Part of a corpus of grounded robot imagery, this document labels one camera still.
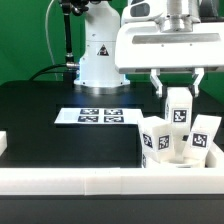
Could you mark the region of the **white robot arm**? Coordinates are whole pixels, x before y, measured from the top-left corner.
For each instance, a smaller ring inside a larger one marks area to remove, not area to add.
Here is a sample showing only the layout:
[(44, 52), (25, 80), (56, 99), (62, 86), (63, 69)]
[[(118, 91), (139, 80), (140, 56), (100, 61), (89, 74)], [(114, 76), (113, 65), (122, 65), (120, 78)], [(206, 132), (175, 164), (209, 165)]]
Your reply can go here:
[(202, 0), (140, 0), (123, 10), (115, 47), (121, 74), (145, 73), (159, 97), (162, 73), (191, 73), (193, 96), (207, 71), (224, 71), (224, 18), (199, 14)]

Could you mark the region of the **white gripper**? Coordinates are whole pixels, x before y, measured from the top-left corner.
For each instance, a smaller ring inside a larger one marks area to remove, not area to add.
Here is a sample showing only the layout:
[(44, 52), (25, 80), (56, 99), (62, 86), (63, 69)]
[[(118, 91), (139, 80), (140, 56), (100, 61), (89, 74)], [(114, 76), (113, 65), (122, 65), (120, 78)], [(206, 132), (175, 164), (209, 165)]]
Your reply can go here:
[(188, 86), (197, 98), (199, 85), (208, 71), (224, 70), (224, 23), (198, 23), (192, 32), (163, 33), (155, 23), (123, 25), (117, 36), (115, 66), (119, 73), (149, 73), (156, 95), (163, 97), (162, 73), (192, 71)]

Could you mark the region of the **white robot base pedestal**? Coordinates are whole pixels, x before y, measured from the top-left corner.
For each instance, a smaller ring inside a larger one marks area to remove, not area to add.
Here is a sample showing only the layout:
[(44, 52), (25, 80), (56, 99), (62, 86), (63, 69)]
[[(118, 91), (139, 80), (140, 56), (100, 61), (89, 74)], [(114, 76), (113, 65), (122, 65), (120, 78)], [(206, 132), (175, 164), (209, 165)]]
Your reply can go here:
[(115, 69), (115, 45), (120, 15), (107, 1), (89, 3), (85, 14), (85, 53), (79, 60), (76, 85), (90, 88), (116, 88), (129, 85)]

